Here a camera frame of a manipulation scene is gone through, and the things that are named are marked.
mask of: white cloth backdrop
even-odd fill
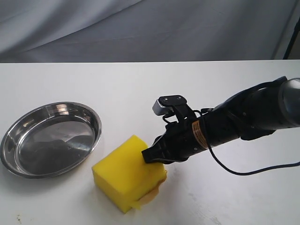
[[[0,0],[0,62],[282,58],[299,0]]]

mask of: warning label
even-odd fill
[[[205,137],[204,137],[204,135],[201,131],[199,120],[192,123],[192,129],[193,129],[194,136],[195,136],[196,140],[198,141],[198,143],[203,148],[207,149],[207,147],[208,147],[207,142],[206,142]]]

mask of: yellow sponge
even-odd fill
[[[166,179],[163,164],[144,162],[146,148],[134,135],[92,167],[95,184],[124,213],[151,201]]]

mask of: white table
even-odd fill
[[[164,132],[165,123],[151,109],[157,97],[181,94],[194,109],[214,107],[250,86],[300,76],[300,60],[0,64],[0,73],[1,137],[26,112],[58,101],[86,104],[103,123],[94,152],[65,175],[27,180],[0,165],[1,225],[299,224],[300,168],[239,177],[202,152],[166,166],[159,196],[123,215],[95,187],[91,167],[132,134],[152,144]],[[299,136],[300,128],[282,130],[255,141],[232,141],[215,152],[230,168],[246,172],[299,161]]]

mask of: stainless steel bowl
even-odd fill
[[[85,105],[44,105],[21,117],[6,132],[0,158],[16,175],[53,177],[84,161],[97,145],[101,131],[99,116]]]

